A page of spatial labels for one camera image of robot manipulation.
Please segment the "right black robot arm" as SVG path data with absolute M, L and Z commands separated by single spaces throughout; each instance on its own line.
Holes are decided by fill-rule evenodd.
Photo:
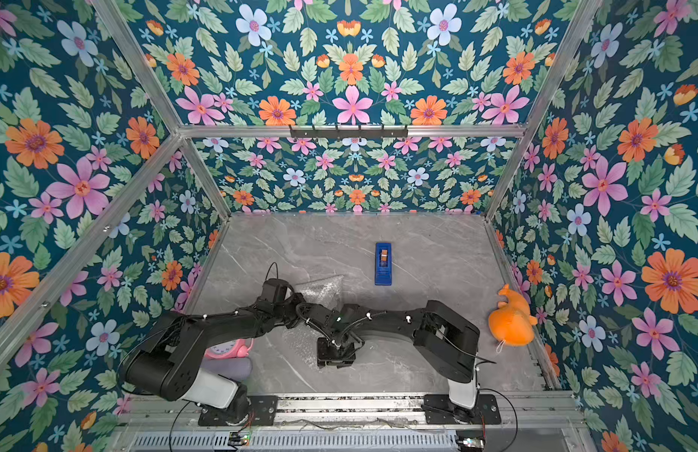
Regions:
M 411 342 L 424 360 L 448 380 L 449 395 L 437 414 L 469 424 L 479 416 L 478 367 L 491 363 L 478 354 L 479 329 L 440 301 L 410 311 L 375 310 L 359 304 L 330 310 L 318 303 L 300 302 L 290 328 L 303 323 L 319 333 L 317 365 L 345 368 L 357 359 L 370 337 L 400 338 Z

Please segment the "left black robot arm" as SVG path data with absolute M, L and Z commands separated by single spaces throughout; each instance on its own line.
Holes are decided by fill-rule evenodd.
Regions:
M 296 307 L 305 298 L 285 280 L 262 285 L 256 301 L 225 314 L 168 312 L 146 340 L 129 353 L 119 376 L 136 389 L 167 401 L 185 400 L 218 412 L 230 425 L 250 416 L 247 388 L 202 366 L 206 350 L 226 342 L 262 337 L 273 329 L 292 329 Z

